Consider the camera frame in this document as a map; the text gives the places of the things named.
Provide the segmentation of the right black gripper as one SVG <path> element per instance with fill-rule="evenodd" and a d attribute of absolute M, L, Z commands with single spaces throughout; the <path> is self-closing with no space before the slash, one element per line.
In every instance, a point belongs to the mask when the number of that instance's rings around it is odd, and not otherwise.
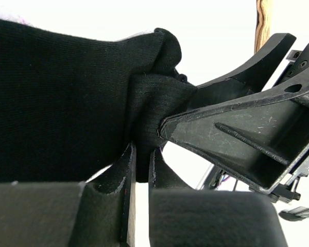
<path fill-rule="evenodd" d="M 190 100 L 189 108 L 214 105 L 249 94 L 261 92 L 294 44 L 296 37 L 290 33 L 275 33 L 249 60 L 233 71 L 198 86 Z M 303 51 L 292 50 L 287 58 L 288 67 L 278 79 L 281 83 L 309 67 L 309 44 Z M 309 95 L 297 100 L 309 107 Z M 309 175 L 309 154 L 291 171 L 293 175 L 284 185 L 281 201 L 290 203 L 301 197 L 296 192 L 301 177 Z M 280 211 L 278 215 L 287 221 L 309 219 L 309 207 L 295 205 Z"/>

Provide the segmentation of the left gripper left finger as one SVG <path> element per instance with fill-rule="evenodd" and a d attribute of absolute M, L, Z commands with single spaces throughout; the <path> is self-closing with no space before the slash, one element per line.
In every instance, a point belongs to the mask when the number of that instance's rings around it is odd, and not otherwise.
<path fill-rule="evenodd" d="M 135 245 L 136 148 L 84 188 L 77 214 L 77 246 Z"/>

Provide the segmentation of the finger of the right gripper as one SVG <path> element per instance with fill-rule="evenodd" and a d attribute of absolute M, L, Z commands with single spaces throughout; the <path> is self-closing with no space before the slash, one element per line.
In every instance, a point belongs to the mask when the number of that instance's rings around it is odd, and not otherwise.
<path fill-rule="evenodd" d="M 271 194 L 309 156 L 309 82 L 269 90 L 166 118 L 160 136 L 208 160 L 253 190 Z"/>

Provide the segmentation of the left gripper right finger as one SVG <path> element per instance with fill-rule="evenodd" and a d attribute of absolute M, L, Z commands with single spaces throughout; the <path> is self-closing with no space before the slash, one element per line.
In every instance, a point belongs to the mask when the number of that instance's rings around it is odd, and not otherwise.
<path fill-rule="evenodd" d="M 150 157 L 149 164 L 149 192 L 159 191 L 193 191 L 184 180 L 182 180 L 164 160 L 162 150 L 156 148 Z"/>

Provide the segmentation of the black sock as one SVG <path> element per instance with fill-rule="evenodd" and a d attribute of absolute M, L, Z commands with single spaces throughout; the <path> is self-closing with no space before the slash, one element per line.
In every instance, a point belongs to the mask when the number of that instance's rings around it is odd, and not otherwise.
<path fill-rule="evenodd" d="M 197 90 L 180 60 L 161 28 L 104 42 L 0 20 L 0 182 L 84 181 L 130 142 L 147 182 L 161 121 Z"/>

